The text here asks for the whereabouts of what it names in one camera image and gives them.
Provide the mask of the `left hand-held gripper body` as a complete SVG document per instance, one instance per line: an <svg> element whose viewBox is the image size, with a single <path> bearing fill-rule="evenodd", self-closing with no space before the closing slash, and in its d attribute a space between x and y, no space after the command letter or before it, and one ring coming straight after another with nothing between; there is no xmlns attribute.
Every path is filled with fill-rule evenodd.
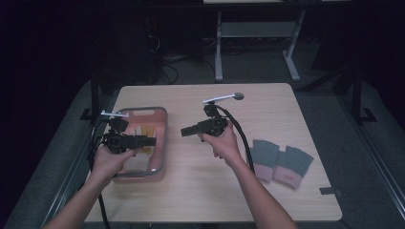
<svg viewBox="0 0 405 229"><path fill-rule="evenodd" d="M106 145L113 154L121 154L127 150L136 150L140 147L139 139L135 135L127 135L125 131L129 122L125 120L128 114L101 112L108 116L109 131L103 135L101 143Z"/></svg>

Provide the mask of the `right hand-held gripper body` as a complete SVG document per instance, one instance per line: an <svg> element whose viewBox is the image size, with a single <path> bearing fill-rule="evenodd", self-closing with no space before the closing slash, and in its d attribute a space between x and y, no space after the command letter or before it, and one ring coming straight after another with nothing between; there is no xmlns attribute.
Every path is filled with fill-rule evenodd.
<svg viewBox="0 0 405 229"><path fill-rule="evenodd" d="M224 109L218 105L219 101L228 98L243 100L245 96L242 93L234 93L213 97L202 102L203 110L208 116L208 119L202 125L203 133L213 136L220 136L227 126L227 121L230 121L235 127L240 128L239 122L232 116L232 114L227 109Z"/></svg>

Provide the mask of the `pink basket with grey rim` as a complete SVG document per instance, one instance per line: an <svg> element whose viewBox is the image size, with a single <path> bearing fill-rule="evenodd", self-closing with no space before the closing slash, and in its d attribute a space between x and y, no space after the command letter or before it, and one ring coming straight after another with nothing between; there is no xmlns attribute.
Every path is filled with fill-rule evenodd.
<svg viewBox="0 0 405 229"><path fill-rule="evenodd" d="M127 135L157 139L156 146L139 147L137 154L124 162L123 168L113 177L115 183L156 182L165 175L167 111L162 107L124 108L117 113L129 115Z"/></svg>

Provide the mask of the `person's right hand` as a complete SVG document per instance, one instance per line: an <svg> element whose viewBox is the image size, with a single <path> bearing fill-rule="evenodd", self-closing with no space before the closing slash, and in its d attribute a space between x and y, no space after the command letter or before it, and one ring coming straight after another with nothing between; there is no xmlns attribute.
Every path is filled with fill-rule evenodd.
<svg viewBox="0 0 405 229"><path fill-rule="evenodd" d="M237 166L245 163L241 156L231 121L228 122L220 136L198 134L198 137L212 147L214 157L222 158L230 168L235 169Z"/></svg>

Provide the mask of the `person's left hand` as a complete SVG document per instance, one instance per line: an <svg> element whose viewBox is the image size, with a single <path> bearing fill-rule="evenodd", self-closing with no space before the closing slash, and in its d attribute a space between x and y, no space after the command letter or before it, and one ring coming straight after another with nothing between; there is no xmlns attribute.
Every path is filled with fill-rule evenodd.
<svg viewBox="0 0 405 229"><path fill-rule="evenodd" d="M103 184L109 184L111 179L122 170L123 164L130 157L136 155L135 150L120 154L113 154L107 146L96 150L91 178Z"/></svg>

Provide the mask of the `grey and pink knit glove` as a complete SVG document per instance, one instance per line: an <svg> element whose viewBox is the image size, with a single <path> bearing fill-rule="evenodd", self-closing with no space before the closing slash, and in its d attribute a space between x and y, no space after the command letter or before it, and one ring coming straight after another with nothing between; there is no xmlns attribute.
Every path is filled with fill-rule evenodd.
<svg viewBox="0 0 405 229"><path fill-rule="evenodd" d="M287 146L284 152L278 153L273 179L292 190L297 190L312 162L313 157L311 155L300 149Z"/></svg>
<svg viewBox="0 0 405 229"><path fill-rule="evenodd" d="M266 140L254 139L250 152L256 177L261 181L271 182L279 146Z"/></svg>

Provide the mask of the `black tape strip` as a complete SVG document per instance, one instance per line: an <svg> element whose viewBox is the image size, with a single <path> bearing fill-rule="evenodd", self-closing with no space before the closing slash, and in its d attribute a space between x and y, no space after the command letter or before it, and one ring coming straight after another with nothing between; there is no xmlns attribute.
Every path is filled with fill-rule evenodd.
<svg viewBox="0 0 405 229"><path fill-rule="evenodd" d="M334 189L332 187L324 187L324 188L319 188L321 195L336 195L342 196L342 192L339 189Z"/></svg>

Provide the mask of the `black metal stand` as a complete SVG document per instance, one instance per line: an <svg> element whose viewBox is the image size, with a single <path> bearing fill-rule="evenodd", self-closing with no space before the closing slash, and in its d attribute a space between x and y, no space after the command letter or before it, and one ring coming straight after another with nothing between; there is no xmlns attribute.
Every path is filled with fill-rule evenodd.
<svg viewBox="0 0 405 229"><path fill-rule="evenodd" d="M364 122L376 122L373 112L361 105L363 74L359 69L354 72L352 80L352 116L358 125Z"/></svg>

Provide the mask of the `grey metal desk frame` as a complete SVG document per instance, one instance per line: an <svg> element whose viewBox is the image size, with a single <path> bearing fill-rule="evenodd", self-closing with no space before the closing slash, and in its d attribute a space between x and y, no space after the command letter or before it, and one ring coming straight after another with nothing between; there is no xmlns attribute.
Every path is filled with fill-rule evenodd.
<svg viewBox="0 0 405 229"><path fill-rule="evenodd" d="M289 38L289 46L283 50L283 58L291 79L295 82L301 77L292 59L293 51L298 40L302 24L306 15L300 10L295 21L282 22L224 22L222 13L217 13L216 51L214 55L215 81L224 80L222 61L222 40L224 38Z"/></svg>

